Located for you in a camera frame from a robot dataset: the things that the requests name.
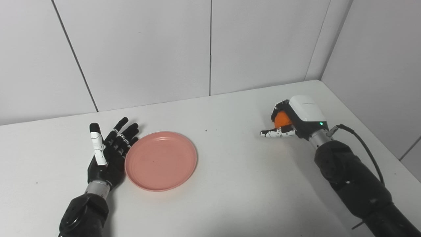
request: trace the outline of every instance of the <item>table surface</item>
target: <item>table surface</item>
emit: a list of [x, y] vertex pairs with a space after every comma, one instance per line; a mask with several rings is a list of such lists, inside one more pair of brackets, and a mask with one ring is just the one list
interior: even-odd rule
[[[124, 116], [141, 126], [187, 136], [197, 167], [181, 186], [149, 192], [128, 179], [111, 192], [104, 236], [372, 236], [352, 216], [313, 162], [314, 149], [297, 137], [259, 136], [272, 128], [273, 106], [311, 96], [328, 124], [343, 123], [367, 143], [396, 206], [421, 227], [421, 183], [320, 81], [306, 81], [210, 97], [0, 126], [0, 236], [57, 236], [70, 200], [87, 186], [93, 155], [89, 124], [110, 131]], [[361, 144], [348, 144], [374, 171]]]

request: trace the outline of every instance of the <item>robotic hand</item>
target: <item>robotic hand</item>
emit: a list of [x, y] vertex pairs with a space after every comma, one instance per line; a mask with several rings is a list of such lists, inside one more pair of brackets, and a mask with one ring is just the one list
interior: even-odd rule
[[97, 123], [90, 125], [95, 155], [88, 167], [88, 187], [83, 195], [74, 198], [61, 219], [59, 237], [101, 237], [108, 216], [108, 193], [124, 177], [124, 160], [131, 146], [138, 140], [138, 124], [130, 125], [121, 134], [128, 118], [121, 119], [105, 140]]
[[[352, 129], [340, 124], [329, 130], [319, 107], [312, 98], [304, 95], [276, 104], [271, 119], [275, 128], [263, 130], [260, 135], [297, 135], [309, 141], [316, 149], [314, 161], [322, 176], [348, 210], [362, 219], [360, 224], [366, 224], [374, 236], [421, 237], [419, 230], [392, 202], [392, 196], [384, 185], [383, 176], [373, 155]], [[373, 161], [379, 179], [353, 154], [349, 146], [332, 138], [338, 128], [352, 133], [362, 143]]]

